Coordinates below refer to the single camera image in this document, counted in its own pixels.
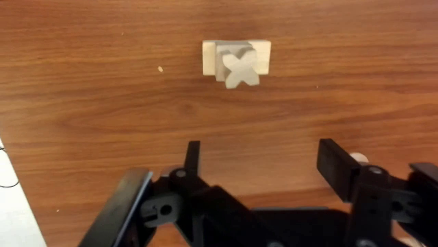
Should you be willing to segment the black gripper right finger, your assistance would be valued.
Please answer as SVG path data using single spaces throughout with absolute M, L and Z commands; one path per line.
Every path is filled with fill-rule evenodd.
M 438 165 L 411 161 L 406 179 L 359 163 L 332 138 L 320 138 L 316 167 L 338 197 L 350 204 L 349 247 L 395 247 L 396 222 L 425 247 L 438 247 Z

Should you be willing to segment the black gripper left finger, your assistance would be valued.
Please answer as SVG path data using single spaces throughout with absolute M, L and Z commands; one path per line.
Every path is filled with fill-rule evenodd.
M 165 223 L 173 223 L 191 247 L 249 244 L 254 213 L 198 175 L 199 149 L 199 141 L 190 141 L 183 165 L 157 181 L 146 170 L 125 172 L 79 247 L 146 247 Z

